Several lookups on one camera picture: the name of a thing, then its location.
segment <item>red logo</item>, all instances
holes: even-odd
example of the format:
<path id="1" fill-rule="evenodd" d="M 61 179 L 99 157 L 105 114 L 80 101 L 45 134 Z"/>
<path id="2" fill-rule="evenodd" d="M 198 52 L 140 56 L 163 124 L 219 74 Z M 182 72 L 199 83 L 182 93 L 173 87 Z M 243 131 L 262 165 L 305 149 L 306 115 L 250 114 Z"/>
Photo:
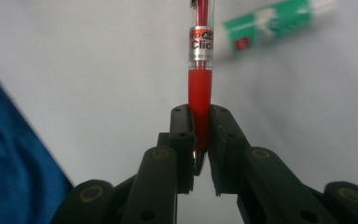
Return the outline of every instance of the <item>red logo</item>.
<path id="1" fill-rule="evenodd" d="M 251 40 L 249 37 L 244 37 L 235 41 L 235 48 L 237 50 L 248 49 L 251 47 Z"/>

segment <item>green glue stick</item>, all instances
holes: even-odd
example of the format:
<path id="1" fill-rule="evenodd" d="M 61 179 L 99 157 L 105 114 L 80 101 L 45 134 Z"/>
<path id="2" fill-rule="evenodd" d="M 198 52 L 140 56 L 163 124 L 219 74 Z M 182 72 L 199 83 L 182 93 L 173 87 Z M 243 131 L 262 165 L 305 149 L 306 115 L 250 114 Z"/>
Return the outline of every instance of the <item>green glue stick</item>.
<path id="1" fill-rule="evenodd" d="M 271 42 L 323 21 L 336 0 L 287 0 L 215 25 L 213 59 Z"/>

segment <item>red pen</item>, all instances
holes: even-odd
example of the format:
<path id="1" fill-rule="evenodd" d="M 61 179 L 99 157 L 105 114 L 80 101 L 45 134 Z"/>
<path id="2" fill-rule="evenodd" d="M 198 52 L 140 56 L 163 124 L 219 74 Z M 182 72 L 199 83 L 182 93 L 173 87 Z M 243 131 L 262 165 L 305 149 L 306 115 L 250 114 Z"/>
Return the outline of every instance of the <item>red pen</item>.
<path id="1" fill-rule="evenodd" d="M 188 106 L 193 113 L 196 152 L 208 147 L 212 93 L 213 0 L 191 0 L 188 54 Z"/>

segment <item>glue stick label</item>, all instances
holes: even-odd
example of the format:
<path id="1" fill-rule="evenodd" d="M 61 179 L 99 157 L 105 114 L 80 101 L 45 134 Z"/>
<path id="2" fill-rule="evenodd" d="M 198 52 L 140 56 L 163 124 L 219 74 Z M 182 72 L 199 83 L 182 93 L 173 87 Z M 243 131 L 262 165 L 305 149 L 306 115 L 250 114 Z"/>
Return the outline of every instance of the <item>glue stick label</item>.
<path id="1" fill-rule="evenodd" d="M 205 26 L 190 29 L 188 60 L 211 61 L 213 58 L 213 30 Z"/>
<path id="2" fill-rule="evenodd" d="M 311 19 L 308 0 L 290 0 L 227 21 L 224 25 L 231 47 L 237 52 L 307 27 Z"/>

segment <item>blue cloth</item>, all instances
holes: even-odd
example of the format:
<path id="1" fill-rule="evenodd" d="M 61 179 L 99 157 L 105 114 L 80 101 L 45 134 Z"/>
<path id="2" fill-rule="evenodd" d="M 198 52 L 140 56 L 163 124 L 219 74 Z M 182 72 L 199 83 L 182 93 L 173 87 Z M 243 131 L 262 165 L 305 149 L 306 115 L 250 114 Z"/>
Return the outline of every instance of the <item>blue cloth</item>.
<path id="1" fill-rule="evenodd" d="M 49 223 L 71 189 L 0 87 L 0 224 Z"/>

